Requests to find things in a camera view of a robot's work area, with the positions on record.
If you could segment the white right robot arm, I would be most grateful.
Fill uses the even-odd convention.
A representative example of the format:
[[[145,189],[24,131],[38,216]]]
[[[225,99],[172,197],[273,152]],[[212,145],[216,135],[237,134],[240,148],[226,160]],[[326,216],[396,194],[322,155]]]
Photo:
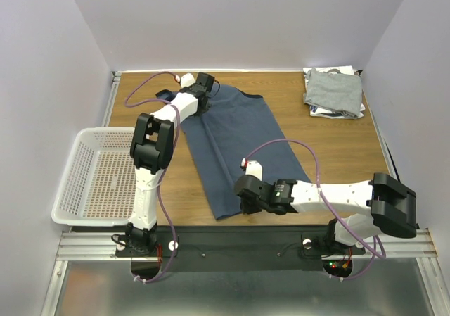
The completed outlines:
[[[245,214],[329,211],[335,217],[323,244],[332,253],[380,234],[400,239],[417,235],[415,191],[385,173],[352,184],[320,185],[295,179],[270,184],[243,175],[233,190]]]

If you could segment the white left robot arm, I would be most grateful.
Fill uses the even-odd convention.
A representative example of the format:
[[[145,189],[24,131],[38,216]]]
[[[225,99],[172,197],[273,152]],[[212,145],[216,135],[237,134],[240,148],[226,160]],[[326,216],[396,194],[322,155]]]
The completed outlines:
[[[181,123],[208,111],[210,93],[217,83],[213,76],[203,72],[196,77],[191,74],[179,77],[174,73],[171,76],[180,90],[171,100],[147,100],[160,101],[164,106],[138,116],[131,140],[129,153],[136,176],[134,203],[125,235],[118,244],[139,255],[150,255],[156,249],[158,188],[172,160]]]

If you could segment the blue tank top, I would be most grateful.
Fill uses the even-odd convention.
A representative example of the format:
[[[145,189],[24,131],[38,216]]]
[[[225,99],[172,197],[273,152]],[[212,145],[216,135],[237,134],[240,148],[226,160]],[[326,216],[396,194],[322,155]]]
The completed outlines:
[[[229,85],[214,92],[210,109],[186,118],[181,129],[216,220],[241,212],[233,186],[243,173],[242,159],[251,151],[263,167],[264,181],[309,181],[262,96]]]

